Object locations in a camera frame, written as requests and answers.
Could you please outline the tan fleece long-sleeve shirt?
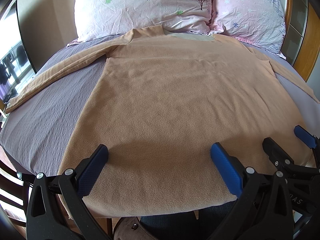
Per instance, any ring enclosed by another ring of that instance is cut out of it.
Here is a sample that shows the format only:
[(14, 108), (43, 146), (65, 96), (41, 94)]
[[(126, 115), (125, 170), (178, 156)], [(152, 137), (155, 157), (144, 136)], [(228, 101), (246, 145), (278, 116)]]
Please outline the tan fleece long-sleeve shirt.
[(109, 160), (84, 198), (96, 217), (161, 215), (235, 200), (210, 159), (215, 142), (260, 173), (275, 171), (263, 151), (266, 137), (298, 165), (314, 165), (293, 132), (306, 124), (276, 73), (319, 103), (313, 90), (282, 58), (225, 35), (200, 41), (166, 35), (159, 26), (133, 29), (35, 77), (9, 101), (7, 114), (103, 56), (57, 172), (107, 146)]

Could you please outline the grey-purple bed sheet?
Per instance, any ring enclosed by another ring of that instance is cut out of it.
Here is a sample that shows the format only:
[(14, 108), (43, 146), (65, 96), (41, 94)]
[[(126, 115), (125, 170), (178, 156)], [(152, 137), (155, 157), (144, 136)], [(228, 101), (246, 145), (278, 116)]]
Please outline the grey-purple bed sheet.
[[(35, 77), (78, 52), (119, 36), (68, 45), (55, 53)], [(57, 174), (76, 121), (105, 62), (106, 56), (100, 57), (88, 67), (55, 81), (8, 115), (1, 130), (1, 146), (18, 172)], [(283, 76), (276, 73), (276, 78), (298, 107), (306, 130), (319, 137), (319, 103)]]

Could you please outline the wooden chair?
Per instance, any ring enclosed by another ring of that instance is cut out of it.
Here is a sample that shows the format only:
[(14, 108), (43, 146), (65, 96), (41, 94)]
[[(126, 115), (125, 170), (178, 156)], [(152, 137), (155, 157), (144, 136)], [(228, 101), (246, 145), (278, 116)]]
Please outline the wooden chair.
[(17, 172), (1, 161), (1, 208), (14, 225), (26, 228), (30, 187), (35, 176)]

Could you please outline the wooden headboard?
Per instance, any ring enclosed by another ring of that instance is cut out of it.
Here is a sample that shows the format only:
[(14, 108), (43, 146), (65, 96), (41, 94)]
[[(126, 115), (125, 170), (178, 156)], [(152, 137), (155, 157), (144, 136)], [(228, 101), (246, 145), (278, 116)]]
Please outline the wooden headboard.
[(286, 36), (281, 52), (304, 81), (308, 81), (319, 56), (319, 17), (310, 0), (281, 0)]

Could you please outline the pink floral pillow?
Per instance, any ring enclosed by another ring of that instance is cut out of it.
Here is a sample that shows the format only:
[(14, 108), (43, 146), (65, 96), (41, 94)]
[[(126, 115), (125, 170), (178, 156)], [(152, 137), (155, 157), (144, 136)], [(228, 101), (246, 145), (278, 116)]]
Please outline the pink floral pillow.
[(283, 56), (285, 14), (280, 0), (213, 0), (210, 30)]

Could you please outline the white floral pillow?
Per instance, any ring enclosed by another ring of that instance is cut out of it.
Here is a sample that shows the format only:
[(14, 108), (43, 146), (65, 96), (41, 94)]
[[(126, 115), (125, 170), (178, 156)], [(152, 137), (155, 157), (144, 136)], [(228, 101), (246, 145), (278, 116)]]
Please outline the white floral pillow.
[(77, 42), (161, 25), (171, 32), (208, 34), (212, 0), (75, 0)]

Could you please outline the window with dark frame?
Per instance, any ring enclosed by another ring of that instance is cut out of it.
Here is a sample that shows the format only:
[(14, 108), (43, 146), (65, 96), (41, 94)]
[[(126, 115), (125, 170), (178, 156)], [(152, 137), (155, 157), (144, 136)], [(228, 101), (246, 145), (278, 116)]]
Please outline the window with dark frame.
[(17, 1), (1, 19), (1, 102), (7, 104), (35, 76), (20, 32)]

